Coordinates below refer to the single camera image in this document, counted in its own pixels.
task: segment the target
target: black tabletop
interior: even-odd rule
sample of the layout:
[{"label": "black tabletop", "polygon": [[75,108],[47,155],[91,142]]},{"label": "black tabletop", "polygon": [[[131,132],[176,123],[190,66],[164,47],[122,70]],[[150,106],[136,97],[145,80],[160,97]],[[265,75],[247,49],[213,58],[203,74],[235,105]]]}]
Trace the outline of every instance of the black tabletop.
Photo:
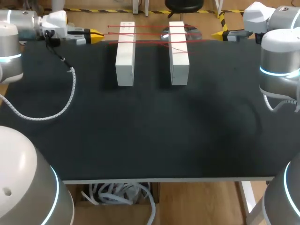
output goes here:
[{"label": "black tabletop", "polygon": [[[170,85],[168,48],[137,45],[133,87],[118,87],[116,44],[63,44],[75,68],[70,108],[45,122],[18,118],[4,104],[0,125],[27,137],[62,180],[224,178],[276,175],[299,151],[300,115],[269,112],[259,92],[254,41],[192,43],[187,86]],[[23,114],[44,117],[69,98],[72,76],[28,43],[24,77],[6,97]]]}]

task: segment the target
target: yellow black hazard tape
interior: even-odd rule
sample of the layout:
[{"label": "yellow black hazard tape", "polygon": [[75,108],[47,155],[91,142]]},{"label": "yellow black hazard tape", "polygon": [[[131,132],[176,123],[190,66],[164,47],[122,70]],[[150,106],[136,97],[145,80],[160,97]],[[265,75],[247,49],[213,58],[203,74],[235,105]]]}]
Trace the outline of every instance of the yellow black hazard tape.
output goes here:
[{"label": "yellow black hazard tape", "polygon": [[[51,8],[45,8],[45,11],[52,11]],[[85,13],[133,13],[131,9],[121,9],[121,10],[113,10],[113,9],[79,9],[79,8],[64,8],[66,12],[85,12]],[[169,10],[152,10],[149,11],[149,14],[170,14]],[[215,13],[211,10],[199,10],[195,13]]]},{"label": "yellow black hazard tape", "polygon": [[223,31],[227,31],[228,28],[227,28],[227,25],[225,23],[225,14],[224,13],[220,13],[219,19],[220,19],[221,25],[223,27]]},{"label": "yellow black hazard tape", "polygon": [[225,13],[239,13],[242,16],[244,16],[244,10],[223,10],[223,11],[221,11],[221,13],[219,15],[219,19],[220,19],[221,25],[223,27],[223,31],[228,30],[228,27],[225,22]]}]

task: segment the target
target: glowing blue ring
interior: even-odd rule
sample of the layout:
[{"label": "glowing blue ring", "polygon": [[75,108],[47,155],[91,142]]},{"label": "glowing blue ring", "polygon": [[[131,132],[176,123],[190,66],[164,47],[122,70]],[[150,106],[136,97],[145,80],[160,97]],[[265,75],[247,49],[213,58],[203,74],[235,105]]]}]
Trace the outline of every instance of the glowing blue ring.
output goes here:
[{"label": "glowing blue ring", "polygon": [[296,23],[297,18],[299,17],[300,9],[298,10],[297,14],[295,15],[294,19],[292,20],[291,29],[294,29],[294,25]]},{"label": "glowing blue ring", "polygon": [[0,57],[0,62],[8,62],[8,61],[10,61],[12,59],[16,59],[16,58],[19,58],[21,56],[22,56],[22,54],[20,53],[18,55]]},{"label": "glowing blue ring", "polygon": [[41,225],[45,225],[45,224],[48,222],[50,216],[52,215],[52,213],[53,213],[53,211],[54,211],[54,209],[55,209],[57,200],[58,200],[58,193],[59,193],[59,190],[60,190],[60,185],[59,185],[59,183],[58,183],[58,177],[57,177],[57,174],[56,174],[56,172],[54,171],[54,169],[52,168],[52,166],[51,166],[51,169],[53,170],[53,173],[54,173],[55,179],[56,179],[56,186],[57,186],[57,188],[56,188],[56,195],[55,195],[55,199],[54,199],[53,206],[52,206],[52,208],[50,209],[50,211],[49,211],[49,213],[48,213],[48,216],[45,218],[45,220],[42,222]]},{"label": "glowing blue ring", "polygon": [[272,72],[268,72],[268,71],[265,71],[261,66],[259,66],[259,69],[264,73],[264,74],[267,74],[267,75],[271,75],[271,76],[288,76],[288,78],[292,78],[292,77],[296,77],[299,75],[299,71],[300,71],[300,68],[295,70],[295,71],[292,71],[290,73],[285,73],[285,74],[278,74],[278,73],[272,73]]},{"label": "glowing blue ring", "polygon": [[285,186],[285,193],[286,193],[286,196],[287,196],[287,199],[289,200],[292,208],[295,210],[295,212],[298,214],[298,216],[300,217],[300,211],[297,209],[297,206],[295,205],[295,203],[293,202],[292,198],[291,198],[291,195],[289,193],[289,190],[287,189],[287,184],[286,184],[286,171],[287,171],[287,168],[289,167],[291,162],[289,162],[285,168],[285,173],[284,173],[284,178],[283,178],[283,181],[284,181],[284,186]]}]

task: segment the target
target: white cable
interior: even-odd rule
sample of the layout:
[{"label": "white cable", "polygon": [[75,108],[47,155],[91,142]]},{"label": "white cable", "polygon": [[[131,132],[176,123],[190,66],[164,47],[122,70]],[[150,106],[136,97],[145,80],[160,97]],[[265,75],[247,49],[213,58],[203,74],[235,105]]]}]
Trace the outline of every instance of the white cable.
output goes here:
[{"label": "white cable", "polygon": [[297,90],[296,90],[296,92],[297,92],[296,93],[296,98],[297,98],[298,104],[296,106],[295,112],[297,113],[300,110],[300,78],[299,78],[298,83],[297,83]]},{"label": "white cable", "polygon": [[70,73],[72,73],[73,76],[73,84],[72,84],[72,90],[71,90],[71,94],[70,94],[70,98],[67,102],[67,104],[65,105],[65,107],[57,114],[53,115],[53,116],[47,116],[47,117],[42,117],[42,118],[34,118],[34,117],[29,117],[29,116],[25,116],[23,114],[21,114],[11,103],[10,101],[8,101],[7,98],[5,98],[3,95],[0,94],[0,98],[2,98],[3,102],[5,102],[8,107],[19,117],[21,117],[22,119],[25,120],[31,120],[31,121],[44,121],[44,120],[52,120],[54,118],[59,117],[60,115],[62,115],[70,106],[74,93],[75,93],[75,85],[76,85],[76,74],[75,74],[75,70],[73,67],[70,68],[70,70],[68,71]]},{"label": "white cable", "polygon": [[264,102],[266,103],[267,108],[274,113],[277,112],[278,109],[281,108],[284,104],[297,105],[297,101],[295,101],[295,100],[283,100],[273,109],[272,106],[270,105],[266,95],[263,95],[263,99],[264,99]]},{"label": "white cable", "polygon": [[144,190],[149,196],[150,204],[151,204],[151,207],[152,207],[152,212],[151,212],[151,216],[148,220],[147,225],[151,225],[154,221],[155,212],[156,212],[156,207],[155,207],[153,196],[152,196],[151,192],[145,186],[141,185],[140,183],[134,183],[133,185],[135,185],[138,188]]},{"label": "white cable", "polygon": [[[146,196],[149,197],[150,204],[152,207],[151,216],[147,222],[147,225],[151,225],[153,223],[156,207],[154,203],[153,196],[150,192],[150,184],[148,183],[149,188],[141,185],[140,183],[105,183],[103,184],[98,192],[97,187],[98,184],[93,185],[89,184],[89,196],[85,194],[83,191],[81,192],[82,195],[90,201],[94,205],[112,205],[112,204],[128,204],[132,205],[135,204],[136,200],[140,196],[141,190],[146,192]],[[133,195],[128,195],[127,191],[135,191]],[[96,196],[101,202],[97,202],[95,200],[94,195]]]}]

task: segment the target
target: tangled white cables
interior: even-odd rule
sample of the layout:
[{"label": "tangled white cables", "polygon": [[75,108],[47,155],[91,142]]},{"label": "tangled white cables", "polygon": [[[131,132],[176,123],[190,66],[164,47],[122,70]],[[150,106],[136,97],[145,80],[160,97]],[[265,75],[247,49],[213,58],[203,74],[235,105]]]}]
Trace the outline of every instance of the tangled white cables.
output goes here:
[{"label": "tangled white cables", "polygon": [[110,205],[110,204],[128,204],[132,205],[136,202],[141,190],[146,192],[145,197],[149,197],[152,212],[147,222],[147,225],[151,225],[155,217],[155,203],[153,196],[150,192],[150,183],[148,188],[140,183],[106,183],[103,184],[97,191],[98,184],[89,184],[89,196],[83,191],[81,194],[94,205]]}]

